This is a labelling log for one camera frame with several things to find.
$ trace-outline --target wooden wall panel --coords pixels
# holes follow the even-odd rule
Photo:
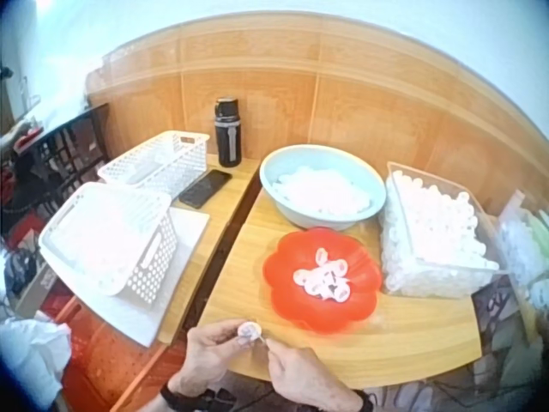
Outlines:
[[[87,79],[111,103],[119,155],[169,129],[207,132],[214,102],[239,98],[244,156],[316,142],[386,173],[387,161],[471,189],[498,213],[515,189],[549,206],[549,142],[489,82],[443,53],[327,15],[248,13],[152,33],[104,57]]]
[[[108,139],[110,156],[120,155],[165,130],[185,130],[181,75],[122,83],[103,92],[110,99],[109,118],[117,130]]]
[[[442,117],[395,91],[322,76],[310,142],[360,156],[385,176],[388,160],[425,167]]]
[[[215,99],[238,98],[243,155],[258,159],[276,148],[307,142],[316,77],[307,73],[235,70],[184,74],[187,125],[211,136],[215,151]]]

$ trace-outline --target light blue plastic basin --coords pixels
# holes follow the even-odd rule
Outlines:
[[[312,169],[335,169],[354,185],[366,191],[371,198],[368,209],[354,215],[327,216],[320,213],[308,213],[286,200],[274,190],[273,183],[282,174],[294,173],[298,167]],[[372,166],[356,156],[328,146],[316,144],[298,144],[279,148],[269,154],[259,169],[263,188],[274,200],[279,211],[293,224],[309,227],[330,227],[344,230],[357,221],[374,216],[385,204],[387,193],[383,180]]]

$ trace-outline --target water bottle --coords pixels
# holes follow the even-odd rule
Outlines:
[[[215,103],[215,138],[220,164],[235,167],[242,160],[240,116],[238,100],[221,97]]]

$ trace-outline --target red plastic bowl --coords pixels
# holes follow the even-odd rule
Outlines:
[[[351,296],[344,303],[310,296],[293,282],[295,270],[317,267],[315,256],[320,247],[326,249],[329,260],[341,258],[348,263]],[[383,282],[379,266],[356,239],[326,228],[284,236],[277,251],[265,260],[263,276],[271,287],[271,302],[278,315],[321,334],[336,333],[367,319],[376,309],[376,291]]]

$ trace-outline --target smartphone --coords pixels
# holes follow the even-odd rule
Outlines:
[[[212,170],[182,191],[179,201],[191,208],[200,209],[231,178],[230,173]]]

